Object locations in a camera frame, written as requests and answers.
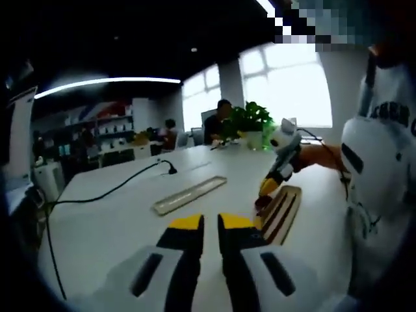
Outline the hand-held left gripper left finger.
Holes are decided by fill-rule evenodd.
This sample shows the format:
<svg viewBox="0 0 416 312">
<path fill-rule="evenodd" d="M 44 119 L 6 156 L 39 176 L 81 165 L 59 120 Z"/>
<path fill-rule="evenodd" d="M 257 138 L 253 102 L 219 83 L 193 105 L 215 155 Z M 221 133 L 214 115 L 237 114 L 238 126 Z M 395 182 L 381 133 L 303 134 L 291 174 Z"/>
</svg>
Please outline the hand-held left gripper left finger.
<svg viewBox="0 0 416 312">
<path fill-rule="evenodd" d="M 93 311 L 190 311 L 200 275 L 204 217 L 175 219 L 107 274 L 92 296 Z"/>
</svg>

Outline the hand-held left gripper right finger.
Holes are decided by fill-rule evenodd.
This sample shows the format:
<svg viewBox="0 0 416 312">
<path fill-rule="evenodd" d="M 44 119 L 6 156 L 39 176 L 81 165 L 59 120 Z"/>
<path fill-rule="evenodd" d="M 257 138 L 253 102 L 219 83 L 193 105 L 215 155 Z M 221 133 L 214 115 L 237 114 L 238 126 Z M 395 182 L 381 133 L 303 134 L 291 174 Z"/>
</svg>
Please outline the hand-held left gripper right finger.
<svg viewBox="0 0 416 312">
<path fill-rule="evenodd" d="M 280 246 L 269 244 L 250 219 L 218 215 L 222 272 L 234 311 L 317 311 L 317 274 Z"/>
</svg>

